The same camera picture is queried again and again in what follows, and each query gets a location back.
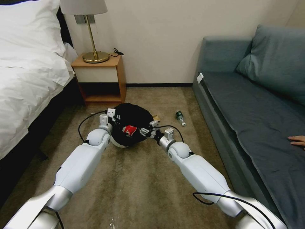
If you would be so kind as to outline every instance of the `white duvet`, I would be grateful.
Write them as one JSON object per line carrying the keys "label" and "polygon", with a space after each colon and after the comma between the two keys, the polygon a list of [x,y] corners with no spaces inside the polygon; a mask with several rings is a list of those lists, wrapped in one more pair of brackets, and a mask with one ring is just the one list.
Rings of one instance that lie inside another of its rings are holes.
{"label": "white duvet", "polygon": [[35,49],[0,52],[0,159],[73,77],[70,63]]}

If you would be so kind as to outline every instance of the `wooden nightstand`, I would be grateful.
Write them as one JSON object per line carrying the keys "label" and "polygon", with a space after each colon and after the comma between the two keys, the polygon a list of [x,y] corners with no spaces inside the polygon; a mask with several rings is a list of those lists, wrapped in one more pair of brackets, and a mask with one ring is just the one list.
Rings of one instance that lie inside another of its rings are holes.
{"label": "wooden nightstand", "polygon": [[83,61],[81,54],[71,66],[85,105],[125,101],[126,78],[122,56],[110,56],[109,60],[103,63],[89,64]]}

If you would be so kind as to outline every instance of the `sofa armrest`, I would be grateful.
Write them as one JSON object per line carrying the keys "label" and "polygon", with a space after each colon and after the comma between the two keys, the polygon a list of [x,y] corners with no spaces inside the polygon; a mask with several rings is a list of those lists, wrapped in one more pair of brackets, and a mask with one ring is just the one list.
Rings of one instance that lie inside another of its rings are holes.
{"label": "sofa armrest", "polygon": [[198,72],[234,72],[239,62],[250,53],[251,44],[251,37],[205,37],[195,77]]}

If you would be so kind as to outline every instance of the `table lamp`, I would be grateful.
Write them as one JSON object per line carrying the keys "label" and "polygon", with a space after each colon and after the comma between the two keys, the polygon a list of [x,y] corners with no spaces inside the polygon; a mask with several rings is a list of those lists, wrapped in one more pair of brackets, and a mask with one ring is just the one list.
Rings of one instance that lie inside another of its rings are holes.
{"label": "table lamp", "polygon": [[104,0],[60,0],[60,8],[63,14],[84,15],[93,47],[92,52],[83,55],[84,62],[101,63],[109,59],[106,52],[98,52],[95,49],[94,40],[88,15],[106,13],[107,6]]}

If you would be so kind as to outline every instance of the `bed frame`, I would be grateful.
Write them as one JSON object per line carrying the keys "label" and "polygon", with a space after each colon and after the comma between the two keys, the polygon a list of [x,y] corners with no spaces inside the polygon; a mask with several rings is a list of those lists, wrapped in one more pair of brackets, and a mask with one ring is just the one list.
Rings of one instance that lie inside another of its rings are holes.
{"label": "bed frame", "polygon": [[[0,0],[0,5],[11,5],[25,1],[28,0]],[[57,18],[60,23],[63,42],[73,46],[61,9],[57,13]],[[0,208],[9,197],[34,155],[38,153],[42,160],[47,159],[47,156],[40,151],[39,147],[67,104],[82,104],[81,94],[75,78],[69,82],[60,94],[50,101],[48,106],[30,125],[28,134],[0,160]]]}

